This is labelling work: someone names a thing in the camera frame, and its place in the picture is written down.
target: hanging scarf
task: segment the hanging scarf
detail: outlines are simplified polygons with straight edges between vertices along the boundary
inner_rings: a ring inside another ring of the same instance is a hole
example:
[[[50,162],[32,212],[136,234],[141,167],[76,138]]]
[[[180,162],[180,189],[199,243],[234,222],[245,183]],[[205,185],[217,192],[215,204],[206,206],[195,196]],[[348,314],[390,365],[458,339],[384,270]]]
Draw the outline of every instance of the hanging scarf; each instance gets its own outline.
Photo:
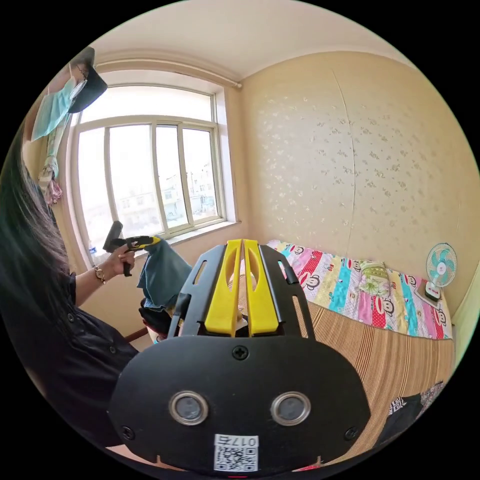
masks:
[[[59,176],[57,155],[69,118],[70,115],[66,115],[55,130],[48,135],[46,158],[40,175],[38,176],[38,187],[40,188],[48,206],[56,204],[63,193],[57,183],[57,178]]]

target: window frame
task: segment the window frame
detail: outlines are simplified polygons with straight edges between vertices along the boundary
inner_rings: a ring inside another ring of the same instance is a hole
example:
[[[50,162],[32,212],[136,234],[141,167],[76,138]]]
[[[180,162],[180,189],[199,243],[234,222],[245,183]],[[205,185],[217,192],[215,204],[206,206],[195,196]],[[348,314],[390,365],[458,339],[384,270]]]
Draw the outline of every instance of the window frame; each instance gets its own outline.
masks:
[[[136,87],[144,86],[143,83],[135,84],[122,84],[112,85],[110,88],[117,87]],[[79,180],[79,143],[80,135],[83,132],[96,130],[103,128],[103,168],[105,174],[106,191],[108,197],[108,205],[112,220],[118,220],[119,215],[117,212],[117,206],[115,203],[114,190],[112,185],[112,175],[110,169],[110,129],[115,127],[135,126],[135,125],[148,125],[150,127],[150,145],[151,145],[151,161],[155,191],[153,195],[159,207],[161,223],[163,226],[163,232],[152,232],[151,235],[159,235],[163,239],[168,240],[172,237],[193,232],[217,223],[226,221],[226,206],[225,206],[225,193],[223,185],[222,174],[222,158],[221,158],[221,146],[220,146],[220,131],[219,124],[217,123],[217,109],[216,109],[216,95],[210,93],[200,92],[198,90],[175,87],[171,85],[149,85],[155,87],[168,87],[174,90],[185,90],[189,92],[199,93],[202,95],[208,95],[210,97],[212,121],[199,120],[195,118],[177,117],[171,115],[126,115],[116,117],[106,117],[97,120],[91,120],[81,123],[82,113],[72,116],[72,122],[70,126],[71,135],[71,150],[70,150],[70,191],[72,197],[72,209],[75,215],[79,238],[77,238],[78,246],[83,249],[86,257],[92,265],[95,264],[94,259],[89,249],[89,234],[87,229],[87,223],[85,219],[84,209],[82,206],[81,192],[80,192],[80,180]],[[180,166],[180,179],[182,185],[183,200],[186,212],[186,222],[182,225],[175,227],[169,227],[165,208],[162,199],[162,189],[160,187],[160,179],[157,163],[157,126],[175,126],[177,130],[177,144],[178,144],[178,157]],[[185,155],[183,148],[183,130],[200,130],[210,133],[210,150],[211,150],[211,162],[212,162],[212,175],[213,175],[213,189],[215,192],[215,201],[217,206],[217,215],[202,218],[199,220],[193,219],[193,212],[190,203],[190,192],[187,181],[187,171],[185,165]]]

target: green pillow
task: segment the green pillow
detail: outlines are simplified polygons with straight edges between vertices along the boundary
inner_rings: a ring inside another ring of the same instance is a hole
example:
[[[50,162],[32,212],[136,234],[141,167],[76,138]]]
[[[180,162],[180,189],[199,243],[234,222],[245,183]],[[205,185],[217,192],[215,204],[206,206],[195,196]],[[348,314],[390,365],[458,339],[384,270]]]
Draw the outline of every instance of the green pillow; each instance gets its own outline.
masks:
[[[362,260],[360,271],[360,290],[375,297],[390,296],[389,274],[382,261]]]

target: woman's hand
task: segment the woman's hand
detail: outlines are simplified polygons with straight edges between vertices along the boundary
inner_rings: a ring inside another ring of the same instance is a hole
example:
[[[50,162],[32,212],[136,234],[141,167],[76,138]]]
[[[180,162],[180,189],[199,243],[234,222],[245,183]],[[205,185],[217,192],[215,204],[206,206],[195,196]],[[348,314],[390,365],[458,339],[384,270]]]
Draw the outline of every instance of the woman's hand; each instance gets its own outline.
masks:
[[[122,245],[117,248],[101,265],[98,267],[103,270],[105,280],[108,281],[117,275],[123,275],[124,264],[130,264],[133,268],[135,265],[135,252],[128,251],[128,246]]]

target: long black hair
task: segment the long black hair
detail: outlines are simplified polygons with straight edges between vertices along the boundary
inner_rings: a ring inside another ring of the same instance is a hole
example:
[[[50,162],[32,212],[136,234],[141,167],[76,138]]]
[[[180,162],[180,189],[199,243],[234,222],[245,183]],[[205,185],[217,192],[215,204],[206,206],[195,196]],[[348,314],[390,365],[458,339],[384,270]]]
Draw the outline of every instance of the long black hair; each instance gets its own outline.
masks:
[[[24,128],[25,122],[0,174],[0,296],[36,315],[51,315],[51,307],[67,307],[69,262],[50,209],[23,162]]]

